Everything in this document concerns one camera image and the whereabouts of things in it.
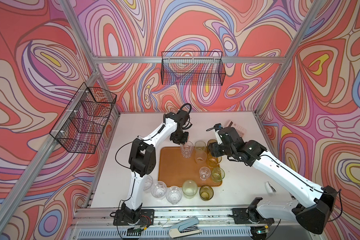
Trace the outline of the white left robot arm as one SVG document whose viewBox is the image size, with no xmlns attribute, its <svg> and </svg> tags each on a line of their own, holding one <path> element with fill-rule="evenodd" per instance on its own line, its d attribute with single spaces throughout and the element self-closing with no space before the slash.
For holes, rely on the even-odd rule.
<svg viewBox="0 0 360 240">
<path fill-rule="evenodd" d="M 144 182 L 156 166 L 156 147 L 166 138 L 174 144 L 181 145 L 188 141 L 189 129 L 192 124 L 190 113 L 179 110 L 177 113 L 164 114 L 163 123 L 148 136 L 136 138 L 131 142 L 131 151 L 128 159 L 131 170 L 131 184 L 126 200 L 122 200 L 118 214 L 121 214 L 132 223 L 138 222 L 143 205 Z"/>
</svg>

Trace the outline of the pale green textured glass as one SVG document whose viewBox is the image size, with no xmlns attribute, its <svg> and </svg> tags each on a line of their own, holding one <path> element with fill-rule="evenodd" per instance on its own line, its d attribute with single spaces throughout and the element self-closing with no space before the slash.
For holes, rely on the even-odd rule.
<svg viewBox="0 0 360 240">
<path fill-rule="evenodd" d="M 206 152 L 207 145 L 204 141 L 196 141 L 194 146 L 196 150 Z"/>
</svg>

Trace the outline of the clear faceted glass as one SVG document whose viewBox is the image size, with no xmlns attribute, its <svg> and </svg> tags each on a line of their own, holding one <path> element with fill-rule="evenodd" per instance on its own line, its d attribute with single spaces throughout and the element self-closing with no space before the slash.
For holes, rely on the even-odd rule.
<svg viewBox="0 0 360 240">
<path fill-rule="evenodd" d="M 194 151 L 194 144 L 191 141 L 187 141 L 184 144 L 180 144 L 181 153 L 184 158 L 190 158 Z"/>
</svg>

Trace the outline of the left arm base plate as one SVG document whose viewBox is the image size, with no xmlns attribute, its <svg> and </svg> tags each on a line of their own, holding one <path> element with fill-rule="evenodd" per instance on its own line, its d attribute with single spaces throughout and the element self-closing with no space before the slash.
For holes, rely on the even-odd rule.
<svg viewBox="0 0 360 240">
<path fill-rule="evenodd" d="M 137 211 L 116 210 L 110 213 L 113 225 L 117 227 L 129 227 L 132 229 L 145 230 L 154 223 L 155 210 L 142 209 Z"/>
</svg>

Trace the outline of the pale green glass front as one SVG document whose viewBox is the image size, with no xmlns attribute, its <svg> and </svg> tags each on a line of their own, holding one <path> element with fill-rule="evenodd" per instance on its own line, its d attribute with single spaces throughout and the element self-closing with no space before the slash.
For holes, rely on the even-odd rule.
<svg viewBox="0 0 360 240">
<path fill-rule="evenodd" d="M 198 185 L 193 180 L 186 180 L 182 186 L 183 195 L 187 199 L 192 199 L 198 192 Z"/>
</svg>

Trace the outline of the olive brown textured glass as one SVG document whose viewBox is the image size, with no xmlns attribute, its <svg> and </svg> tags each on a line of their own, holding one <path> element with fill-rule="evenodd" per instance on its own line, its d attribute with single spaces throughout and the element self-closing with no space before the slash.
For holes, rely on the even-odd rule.
<svg viewBox="0 0 360 240">
<path fill-rule="evenodd" d="M 209 148 L 211 146 L 214 146 L 215 143 L 217 143 L 216 139 L 210 139 L 208 140 L 207 147 Z"/>
</svg>

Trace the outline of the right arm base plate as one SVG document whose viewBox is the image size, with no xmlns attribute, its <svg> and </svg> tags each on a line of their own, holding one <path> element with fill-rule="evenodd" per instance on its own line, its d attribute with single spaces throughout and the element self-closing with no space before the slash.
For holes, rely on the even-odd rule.
<svg viewBox="0 0 360 240">
<path fill-rule="evenodd" d="M 230 215 L 234 219 L 235 224 L 265 224 L 272 225 L 275 223 L 273 218 L 263 218 L 256 210 L 248 208 L 233 208 Z"/>
</svg>

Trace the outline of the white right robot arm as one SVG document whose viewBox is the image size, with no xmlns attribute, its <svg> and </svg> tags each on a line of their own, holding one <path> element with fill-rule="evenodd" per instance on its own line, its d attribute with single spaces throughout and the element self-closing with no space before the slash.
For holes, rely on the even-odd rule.
<svg viewBox="0 0 360 240">
<path fill-rule="evenodd" d="M 293 201 L 285 203 L 259 201 L 255 211 L 262 218 L 297 222 L 313 234 L 323 233 L 339 194 L 336 189 L 306 179 L 254 140 L 238 144 L 215 142 L 209 144 L 208 149 L 213 157 L 227 156 L 229 161 L 261 171 L 294 197 Z"/>
</svg>

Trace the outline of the bright green faceted glass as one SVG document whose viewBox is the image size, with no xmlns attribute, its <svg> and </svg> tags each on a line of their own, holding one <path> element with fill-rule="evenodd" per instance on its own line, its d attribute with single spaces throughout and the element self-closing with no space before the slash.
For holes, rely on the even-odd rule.
<svg viewBox="0 0 360 240">
<path fill-rule="evenodd" d="M 225 171 L 222 168 L 216 167 L 212 169 L 211 180 L 214 183 L 221 183 L 224 177 L 225 177 Z"/>
</svg>

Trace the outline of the small clear glass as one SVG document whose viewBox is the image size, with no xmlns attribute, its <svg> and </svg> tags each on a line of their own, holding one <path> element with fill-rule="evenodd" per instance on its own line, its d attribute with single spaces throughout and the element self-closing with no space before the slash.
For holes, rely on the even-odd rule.
<svg viewBox="0 0 360 240">
<path fill-rule="evenodd" d="M 201 167 L 199 170 L 200 179 L 206 181 L 211 176 L 211 169 L 208 167 Z"/>
</svg>

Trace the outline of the pink textured glass front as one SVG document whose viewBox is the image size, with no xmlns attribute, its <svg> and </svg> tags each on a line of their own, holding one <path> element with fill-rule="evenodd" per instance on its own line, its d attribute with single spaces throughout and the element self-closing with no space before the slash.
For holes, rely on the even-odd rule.
<svg viewBox="0 0 360 240">
<path fill-rule="evenodd" d="M 202 150 L 196 150 L 195 151 L 195 162 L 197 164 L 203 164 L 206 162 L 207 160 L 207 153 L 205 151 Z"/>
</svg>

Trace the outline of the yellow faceted glass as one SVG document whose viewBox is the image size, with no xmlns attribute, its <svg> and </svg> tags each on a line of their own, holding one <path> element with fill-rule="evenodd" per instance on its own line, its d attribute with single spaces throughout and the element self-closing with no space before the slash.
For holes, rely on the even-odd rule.
<svg viewBox="0 0 360 240">
<path fill-rule="evenodd" d="M 207 156 L 207 165 L 210 169 L 218 167 L 221 161 L 222 157 L 213 157 L 211 154 Z"/>
</svg>

